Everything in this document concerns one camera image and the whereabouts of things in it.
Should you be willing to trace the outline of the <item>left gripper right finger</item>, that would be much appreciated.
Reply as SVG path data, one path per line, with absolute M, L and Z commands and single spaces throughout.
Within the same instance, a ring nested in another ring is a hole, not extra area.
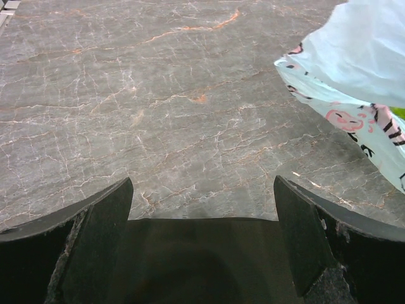
M 404 303 L 404 229 L 276 176 L 278 221 L 305 303 Z

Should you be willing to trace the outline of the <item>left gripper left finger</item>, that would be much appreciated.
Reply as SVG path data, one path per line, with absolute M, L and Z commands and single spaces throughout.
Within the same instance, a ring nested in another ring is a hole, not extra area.
M 133 192 L 127 177 L 1 231 L 1 303 L 105 303 Z

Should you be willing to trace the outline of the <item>light blue plastic bag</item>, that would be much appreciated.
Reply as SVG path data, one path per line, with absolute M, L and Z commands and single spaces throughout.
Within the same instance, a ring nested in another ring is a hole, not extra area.
M 348 1 L 275 62 L 288 91 L 404 190 L 404 2 Z

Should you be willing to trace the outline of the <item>green grape bunch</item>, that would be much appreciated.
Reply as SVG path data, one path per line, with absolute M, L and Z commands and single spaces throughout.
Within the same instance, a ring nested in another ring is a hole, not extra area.
M 397 117 L 405 120 L 405 109 L 404 108 L 396 108 L 396 107 L 390 107 L 390 110 L 393 114 L 395 114 Z

